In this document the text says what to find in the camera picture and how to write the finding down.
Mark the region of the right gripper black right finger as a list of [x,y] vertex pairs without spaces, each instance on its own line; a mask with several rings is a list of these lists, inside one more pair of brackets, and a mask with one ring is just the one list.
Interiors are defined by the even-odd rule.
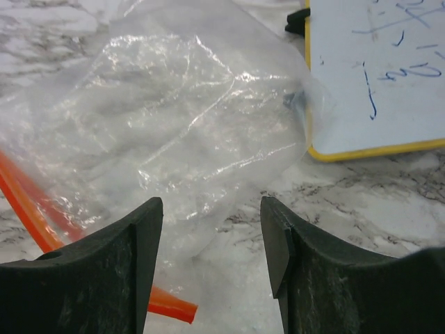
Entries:
[[444,249],[389,257],[263,197],[261,230],[285,333],[443,333]]

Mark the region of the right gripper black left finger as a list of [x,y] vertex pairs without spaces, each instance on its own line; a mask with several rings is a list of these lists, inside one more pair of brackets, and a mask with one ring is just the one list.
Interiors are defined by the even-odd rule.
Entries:
[[79,241],[1,264],[1,332],[142,333],[162,225],[151,198]]

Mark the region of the clear zip bag orange seal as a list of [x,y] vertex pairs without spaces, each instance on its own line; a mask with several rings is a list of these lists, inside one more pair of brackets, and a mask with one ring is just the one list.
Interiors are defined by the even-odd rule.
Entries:
[[[1,94],[23,93],[43,84],[57,72],[70,74],[102,50],[117,15],[118,1],[2,1]],[[96,180],[114,172],[120,191],[127,159],[147,152],[154,144],[151,129],[130,129],[105,112],[111,135],[100,134],[103,144],[88,158]],[[152,315],[148,322],[159,331],[192,333],[210,328],[215,333],[272,333],[279,328],[278,306],[266,282],[266,256],[259,235],[259,191],[214,223],[200,243],[203,251],[178,294],[203,302],[195,325]]]

